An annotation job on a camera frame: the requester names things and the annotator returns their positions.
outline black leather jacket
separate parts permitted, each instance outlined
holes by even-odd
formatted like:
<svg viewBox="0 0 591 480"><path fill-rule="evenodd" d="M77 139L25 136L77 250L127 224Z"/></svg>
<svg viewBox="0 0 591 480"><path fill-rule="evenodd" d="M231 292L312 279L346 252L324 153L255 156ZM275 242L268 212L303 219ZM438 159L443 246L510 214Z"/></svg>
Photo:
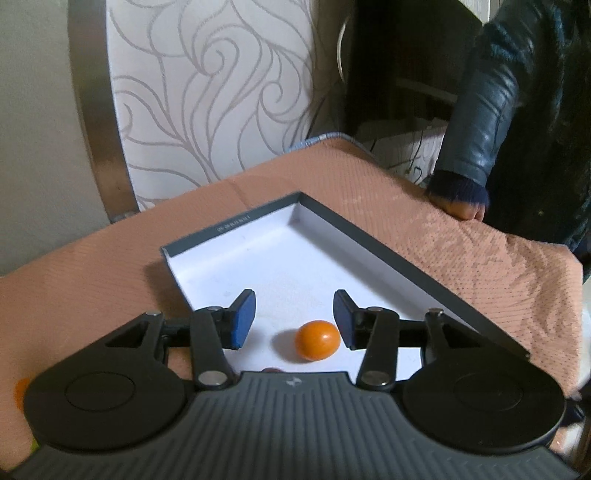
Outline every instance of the black leather jacket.
<svg viewBox="0 0 591 480"><path fill-rule="evenodd" d="M583 170L562 167L580 87L577 42L569 2L505 0L476 40L435 172L485 187L489 225L572 251L588 230L590 203L588 189L572 187Z"/></svg>

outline navy knit cuff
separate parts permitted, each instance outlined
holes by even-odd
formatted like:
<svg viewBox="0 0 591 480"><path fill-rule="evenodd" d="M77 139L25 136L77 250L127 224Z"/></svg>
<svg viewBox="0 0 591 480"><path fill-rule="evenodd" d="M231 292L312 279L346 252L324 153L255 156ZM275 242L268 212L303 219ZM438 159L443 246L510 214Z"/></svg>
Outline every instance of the navy knit cuff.
<svg viewBox="0 0 591 480"><path fill-rule="evenodd" d="M452 171L436 170L429 181L427 193L450 202L466 202L486 207L490 204L486 188Z"/></svg>

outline peach tablecloth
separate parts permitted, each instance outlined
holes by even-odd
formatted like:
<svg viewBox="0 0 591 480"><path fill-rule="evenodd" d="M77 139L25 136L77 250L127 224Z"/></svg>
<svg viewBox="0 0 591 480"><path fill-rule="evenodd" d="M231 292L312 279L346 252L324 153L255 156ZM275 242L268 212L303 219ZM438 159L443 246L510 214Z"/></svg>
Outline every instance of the peach tablecloth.
<svg viewBox="0 0 591 480"><path fill-rule="evenodd" d="M185 305L160 246L302 190L421 268L531 351L565 392L577 381L582 271L564 247L460 223L345 140L279 157L111 225L0 280L0 467L30 451L12 392L140 313Z"/></svg>

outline orange fruit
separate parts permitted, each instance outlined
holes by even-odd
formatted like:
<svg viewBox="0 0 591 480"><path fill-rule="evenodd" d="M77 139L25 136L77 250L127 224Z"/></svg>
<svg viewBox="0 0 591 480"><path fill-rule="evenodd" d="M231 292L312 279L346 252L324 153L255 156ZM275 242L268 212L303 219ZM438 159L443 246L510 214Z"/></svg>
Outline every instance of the orange fruit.
<svg viewBox="0 0 591 480"><path fill-rule="evenodd" d="M299 328L295 342L298 355L314 362L330 357L339 349L340 333L334 324L314 320Z"/></svg>
<svg viewBox="0 0 591 480"><path fill-rule="evenodd" d="M31 379L21 378L14 387L14 403L20 411L22 411L22 399L25 397L29 383L31 383Z"/></svg>

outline swirl pattern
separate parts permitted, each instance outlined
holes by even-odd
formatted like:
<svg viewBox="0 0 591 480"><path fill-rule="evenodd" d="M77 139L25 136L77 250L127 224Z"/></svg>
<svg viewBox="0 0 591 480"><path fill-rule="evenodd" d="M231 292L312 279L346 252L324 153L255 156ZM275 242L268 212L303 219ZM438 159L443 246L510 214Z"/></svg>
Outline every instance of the swirl pattern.
<svg viewBox="0 0 591 480"><path fill-rule="evenodd" d="M338 0L111 0L119 131L141 209L287 151L339 81Z"/></svg>

